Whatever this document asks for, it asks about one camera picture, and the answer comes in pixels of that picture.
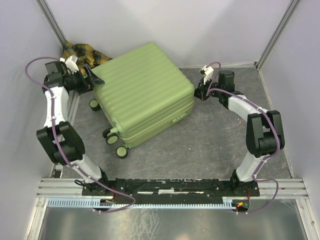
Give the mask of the green suitcase blue lining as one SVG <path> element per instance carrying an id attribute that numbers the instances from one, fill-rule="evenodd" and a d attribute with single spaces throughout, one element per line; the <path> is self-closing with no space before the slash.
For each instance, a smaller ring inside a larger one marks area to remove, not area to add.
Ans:
<path id="1" fill-rule="evenodd" d="M 195 86 L 154 42 L 92 71 L 104 81 L 93 94 L 111 124 L 102 135 L 109 145 L 123 141 L 121 159 L 192 112 Z"/>

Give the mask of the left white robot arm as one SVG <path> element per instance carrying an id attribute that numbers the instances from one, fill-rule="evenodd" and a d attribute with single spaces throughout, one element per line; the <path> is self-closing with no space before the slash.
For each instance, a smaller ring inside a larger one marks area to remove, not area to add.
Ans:
<path id="1" fill-rule="evenodd" d="M 88 159 L 83 140 L 68 120 L 69 93 L 81 95 L 105 82 L 87 65 L 86 76 L 59 60 L 46 63 L 45 68 L 42 91 L 47 100 L 47 116 L 36 137 L 54 164 L 68 166 L 83 177 L 82 181 L 75 181 L 77 185 L 92 195 L 106 195 L 111 189 L 106 173 Z"/>

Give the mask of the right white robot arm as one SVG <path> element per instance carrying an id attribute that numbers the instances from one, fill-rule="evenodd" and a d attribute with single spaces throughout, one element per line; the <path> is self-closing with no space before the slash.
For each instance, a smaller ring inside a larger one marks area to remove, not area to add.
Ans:
<path id="1" fill-rule="evenodd" d="M 204 66 L 194 96 L 202 101 L 209 97 L 218 101 L 227 110 L 236 113 L 246 122 L 245 144 L 247 154 L 230 178 L 229 189 L 236 196 L 252 188 L 257 174 L 265 163 L 285 146 L 282 117 L 277 110 L 267 110 L 250 101 L 235 88 L 235 73 Z"/>

